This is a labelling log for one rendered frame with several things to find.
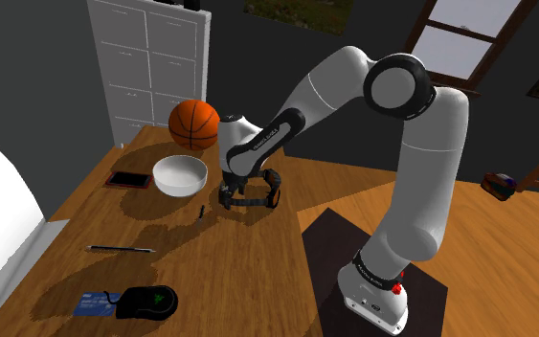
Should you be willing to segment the white bowl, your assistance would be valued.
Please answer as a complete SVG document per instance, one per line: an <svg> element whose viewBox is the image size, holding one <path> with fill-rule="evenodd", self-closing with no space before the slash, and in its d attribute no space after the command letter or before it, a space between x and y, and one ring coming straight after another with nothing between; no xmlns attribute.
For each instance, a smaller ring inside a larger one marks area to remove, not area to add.
<svg viewBox="0 0 539 337"><path fill-rule="evenodd" d="M154 183L162 193L172 197L189 197L206 185L208 168L198 158L171 155L159 160L152 173Z"/></svg>

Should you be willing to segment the white drawer cabinet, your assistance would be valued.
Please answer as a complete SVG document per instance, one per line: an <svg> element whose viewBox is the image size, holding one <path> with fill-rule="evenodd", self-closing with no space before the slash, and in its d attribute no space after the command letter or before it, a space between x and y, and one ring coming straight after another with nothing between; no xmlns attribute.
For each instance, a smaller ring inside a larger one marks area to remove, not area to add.
<svg viewBox="0 0 539 337"><path fill-rule="evenodd" d="M212 14L156 0L86 0L115 146L207 98Z"/></svg>

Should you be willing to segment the wooden desk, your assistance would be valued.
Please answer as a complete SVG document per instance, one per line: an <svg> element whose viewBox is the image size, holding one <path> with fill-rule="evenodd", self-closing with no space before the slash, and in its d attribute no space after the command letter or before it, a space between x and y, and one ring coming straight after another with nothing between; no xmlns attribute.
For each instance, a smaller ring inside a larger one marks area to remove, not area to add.
<svg viewBox="0 0 539 337"><path fill-rule="evenodd" d="M295 172L285 155L277 152L267 163L284 179L273 210L226 210L218 203L216 147L200 153L209 176L192 197L105 185L113 170L148 173L179 152L169 133L153 126L109 150L57 211L68 223L1 306L0 337L303 337L317 307L291 186ZM91 251L88 245L156 252ZM157 284L179 298L164 321L73 315L85 292Z"/></svg>

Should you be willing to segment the black and orange headphones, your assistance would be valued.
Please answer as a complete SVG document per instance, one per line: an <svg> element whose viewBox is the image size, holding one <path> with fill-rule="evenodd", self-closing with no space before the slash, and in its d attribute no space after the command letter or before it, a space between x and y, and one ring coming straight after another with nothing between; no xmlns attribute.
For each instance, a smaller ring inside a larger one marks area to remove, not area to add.
<svg viewBox="0 0 539 337"><path fill-rule="evenodd" d="M252 207L262 206L269 209L275 209L280 202L281 197L281 177L273 169L263 169L252 175L253 178L262 178L265 183L270 187L270 191L267 192L267 196L264 199L233 199L230 197L227 201L227 209L232 206L238 207Z"/></svg>

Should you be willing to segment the long dark pencil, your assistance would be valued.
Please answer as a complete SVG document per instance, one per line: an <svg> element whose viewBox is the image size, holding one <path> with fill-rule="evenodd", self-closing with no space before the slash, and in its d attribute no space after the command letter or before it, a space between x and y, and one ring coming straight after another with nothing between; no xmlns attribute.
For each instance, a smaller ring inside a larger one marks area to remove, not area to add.
<svg viewBox="0 0 539 337"><path fill-rule="evenodd" d="M104 245L88 245L87 250L101 251L101 252L137 252L137 253L155 253L156 251L150 248L137 248L137 247L118 247L118 246L104 246Z"/></svg>

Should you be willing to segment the black computer mouse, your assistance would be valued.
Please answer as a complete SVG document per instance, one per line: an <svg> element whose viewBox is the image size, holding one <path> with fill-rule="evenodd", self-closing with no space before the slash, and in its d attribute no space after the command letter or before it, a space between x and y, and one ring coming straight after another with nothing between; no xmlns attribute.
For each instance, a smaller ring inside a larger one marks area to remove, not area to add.
<svg viewBox="0 0 539 337"><path fill-rule="evenodd" d="M104 291L107 301L116 306L117 319L146 319L164 321L177 309L177 293L166 285L127 288L116 301Z"/></svg>

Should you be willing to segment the dark robot stand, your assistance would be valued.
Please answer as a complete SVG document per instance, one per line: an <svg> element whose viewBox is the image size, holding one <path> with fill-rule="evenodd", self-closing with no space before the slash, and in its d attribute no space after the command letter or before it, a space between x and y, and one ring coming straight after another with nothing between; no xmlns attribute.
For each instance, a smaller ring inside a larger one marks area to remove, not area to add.
<svg viewBox="0 0 539 337"><path fill-rule="evenodd" d="M339 270L370 238L331 209L302 233L324 337L392 337L346 308L337 285ZM409 319L399 337L441 337L448 288L413 264L405 268Z"/></svg>

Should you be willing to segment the orange basketball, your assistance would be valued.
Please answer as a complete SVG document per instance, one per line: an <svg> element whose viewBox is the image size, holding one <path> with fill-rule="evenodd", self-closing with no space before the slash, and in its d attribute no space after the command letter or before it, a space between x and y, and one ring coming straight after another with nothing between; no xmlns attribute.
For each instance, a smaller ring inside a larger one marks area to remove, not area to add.
<svg viewBox="0 0 539 337"><path fill-rule="evenodd" d="M219 121L215 109L205 101L187 100L171 111L168 129L176 144L188 150L200 151L216 143Z"/></svg>

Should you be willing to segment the red-cased tablet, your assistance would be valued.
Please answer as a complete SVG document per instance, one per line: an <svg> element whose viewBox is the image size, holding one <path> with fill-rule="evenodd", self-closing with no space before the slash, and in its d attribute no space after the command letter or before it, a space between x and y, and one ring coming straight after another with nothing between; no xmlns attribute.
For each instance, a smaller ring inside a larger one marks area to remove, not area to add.
<svg viewBox="0 0 539 337"><path fill-rule="evenodd" d="M152 176L143 173L133 173L126 171L114 171L105 181L108 186L127 187L135 189L146 189Z"/></svg>

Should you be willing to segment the blue card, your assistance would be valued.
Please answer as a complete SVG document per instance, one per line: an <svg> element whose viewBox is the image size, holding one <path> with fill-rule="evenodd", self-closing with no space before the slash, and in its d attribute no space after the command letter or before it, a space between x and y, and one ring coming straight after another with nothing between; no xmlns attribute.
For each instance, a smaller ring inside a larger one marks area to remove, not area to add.
<svg viewBox="0 0 539 337"><path fill-rule="evenodd" d="M85 292L74 309L74 316L112 316L121 293Z"/></svg>

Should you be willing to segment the brown framed window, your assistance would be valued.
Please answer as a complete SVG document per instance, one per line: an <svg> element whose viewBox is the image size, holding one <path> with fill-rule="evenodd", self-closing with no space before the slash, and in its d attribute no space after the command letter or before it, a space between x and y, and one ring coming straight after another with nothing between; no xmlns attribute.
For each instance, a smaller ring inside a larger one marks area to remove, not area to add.
<svg viewBox="0 0 539 337"><path fill-rule="evenodd" d="M477 97L507 43L539 0L426 0L405 43L433 82Z"/></svg>

